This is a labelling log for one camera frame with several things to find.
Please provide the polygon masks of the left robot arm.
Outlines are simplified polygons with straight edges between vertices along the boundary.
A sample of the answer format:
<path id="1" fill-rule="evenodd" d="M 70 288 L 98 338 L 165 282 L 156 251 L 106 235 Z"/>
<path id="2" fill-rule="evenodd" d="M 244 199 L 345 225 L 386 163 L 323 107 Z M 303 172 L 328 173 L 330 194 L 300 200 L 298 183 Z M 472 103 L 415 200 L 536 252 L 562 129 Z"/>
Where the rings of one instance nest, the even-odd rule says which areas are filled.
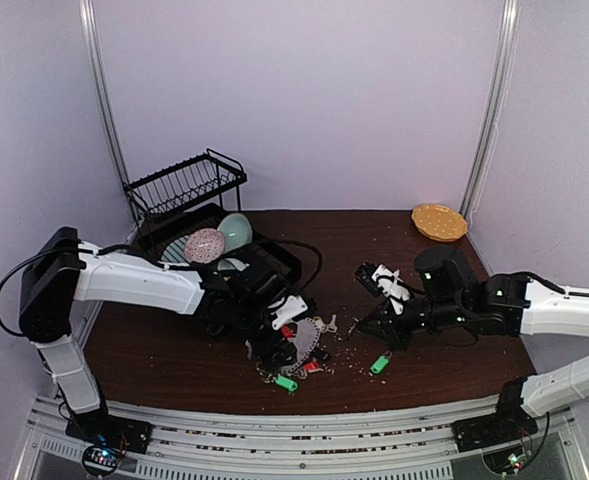
<path id="1" fill-rule="evenodd" d="M 311 305 L 299 272 L 286 276 L 256 254 L 274 243 L 259 239 L 210 259 L 170 263 L 130 254 L 124 244 L 99 247 L 62 227 L 0 280 L 1 299 L 8 281 L 21 277 L 18 327 L 0 327 L 37 349 L 71 420 L 107 444 L 118 424 L 73 337 L 73 304 L 112 302 L 202 318 L 241 335 L 268 375 L 288 375 L 312 357 L 321 329 L 306 317 Z"/>

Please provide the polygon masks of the large metal oval keyring plate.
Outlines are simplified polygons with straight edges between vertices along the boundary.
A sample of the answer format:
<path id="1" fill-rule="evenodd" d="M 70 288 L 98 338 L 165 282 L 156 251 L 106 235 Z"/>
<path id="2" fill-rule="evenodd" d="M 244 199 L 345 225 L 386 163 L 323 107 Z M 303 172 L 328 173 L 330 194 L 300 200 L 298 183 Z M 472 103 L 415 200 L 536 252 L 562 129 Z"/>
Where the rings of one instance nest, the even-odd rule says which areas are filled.
<path id="1" fill-rule="evenodd" d="M 293 364 L 284 368 L 287 374 L 295 372 L 311 359 L 312 352 L 317 347 L 324 330 L 323 322 L 313 318 L 299 320 L 296 326 L 296 334 L 291 340 L 296 349 L 296 357 Z"/>

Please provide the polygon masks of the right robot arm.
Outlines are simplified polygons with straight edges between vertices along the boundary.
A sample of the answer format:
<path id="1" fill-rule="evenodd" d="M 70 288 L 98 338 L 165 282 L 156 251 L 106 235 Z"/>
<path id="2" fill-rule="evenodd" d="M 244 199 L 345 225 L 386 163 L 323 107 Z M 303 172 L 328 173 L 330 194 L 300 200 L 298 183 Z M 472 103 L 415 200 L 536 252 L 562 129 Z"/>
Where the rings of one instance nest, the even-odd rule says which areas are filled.
<path id="1" fill-rule="evenodd" d="M 355 277 L 382 302 L 355 321 L 354 330 L 385 342 L 392 352 L 408 349 L 414 335 L 463 328 L 473 336 L 555 334 L 589 338 L 589 289 L 559 286 L 533 272 L 494 274 L 481 281 L 464 253 L 430 247 L 414 260 L 421 288 L 399 271 L 362 263 Z M 545 374 L 504 385 L 496 412 L 487 419 L 493 440 L 509 440 L 525 417 L 541 417 L 589 397 L 589 355 Z"/>

